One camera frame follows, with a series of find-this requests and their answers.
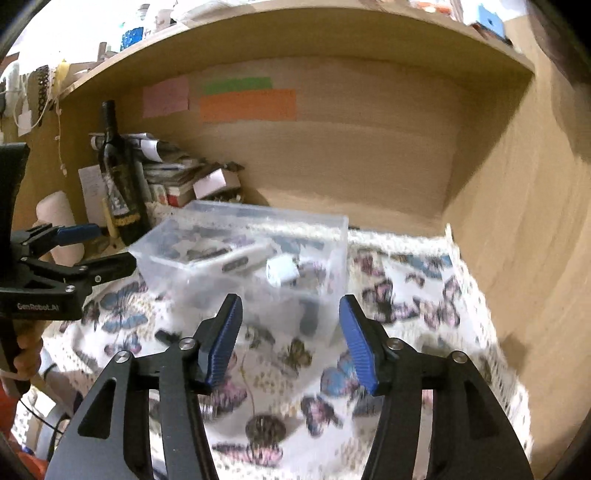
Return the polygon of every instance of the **orange sticky note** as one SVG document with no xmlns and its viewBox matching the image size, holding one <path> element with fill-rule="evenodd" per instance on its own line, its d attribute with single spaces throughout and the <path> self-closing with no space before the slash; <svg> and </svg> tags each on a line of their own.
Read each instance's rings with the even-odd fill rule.
<svg viewBox="0 0 591 480">
<path fill-rule="evenodd" d="M 189 110 L 189 78 L 186 75 L 144 87 L 144 118 Z"/>
<path fill-rule="evenodd" d="M 245 90 L 206 95 L 199 100 L 202 122 L 238 120 L 296 120 L 296 91 L 290 89 Z"/>
</svg>

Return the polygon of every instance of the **green sticky note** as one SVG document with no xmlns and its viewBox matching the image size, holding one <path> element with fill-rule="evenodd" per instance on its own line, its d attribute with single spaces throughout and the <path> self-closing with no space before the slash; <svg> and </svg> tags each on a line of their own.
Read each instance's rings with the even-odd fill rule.
<svg viewBox="0 0 591 480">
<path fill-rule="evenodd" d="M 247 77 L 206 83 L 203 90 L 205 95 L 218 95 L 219 93 L 243 92 L 244 90 L 270 90 L 272 88 L 271 77 Z"/>
</svg>

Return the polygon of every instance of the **shelf top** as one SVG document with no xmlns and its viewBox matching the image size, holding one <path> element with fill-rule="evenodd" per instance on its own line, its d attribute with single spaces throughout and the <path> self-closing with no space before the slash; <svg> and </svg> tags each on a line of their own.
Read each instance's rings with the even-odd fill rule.
<svg viewBox="0 0 591 480">
<path fill-rule="evenodd" d="M 379 0 L 268 0 L 166 28 L 86 73 L 61 98 L 108 95 L 217 64 L 301 56 L 391 61 L 475 86 L 533 72 L 510 46 L 440 14 Z"/>
</svg>

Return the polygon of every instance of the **bottle neck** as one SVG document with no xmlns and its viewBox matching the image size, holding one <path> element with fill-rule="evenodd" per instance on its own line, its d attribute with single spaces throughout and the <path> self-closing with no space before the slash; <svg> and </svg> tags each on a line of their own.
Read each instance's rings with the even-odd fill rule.
<svg viewBox="0 0 591 480">
<path fill-rule="evenodd" d="M 117 132 L 117 124 L 110 125 L 107 127 L 105 131 L 105 142 L 112 141 L 115 137 L 118 137 L 119 133 Z"/>
<path fill-rule="evenodd" d="M 115 103 L 112 100 L 103 103 L 103 119 L 105 122 L 105 141 L 108 142 L 119 135 L 117 117 L 115 116 Z"/>
</svg>

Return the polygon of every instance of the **clear plastic box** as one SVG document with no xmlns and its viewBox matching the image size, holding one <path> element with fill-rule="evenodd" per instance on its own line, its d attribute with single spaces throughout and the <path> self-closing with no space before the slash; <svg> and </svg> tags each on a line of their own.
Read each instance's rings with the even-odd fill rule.
<svg viewBox="0 0 591 480">
<path fill-rule="evenodd" d="M 236 293 L 244 323 L 328 341 L 346 293 L 347 229 L 345 216 L 195 200 L 129 251 L 148 288 L 184 316 L 213 316 Z M 293 256 L 300 276 L 273 286 L 267 260 L 281 254 Z"/>
</svg>

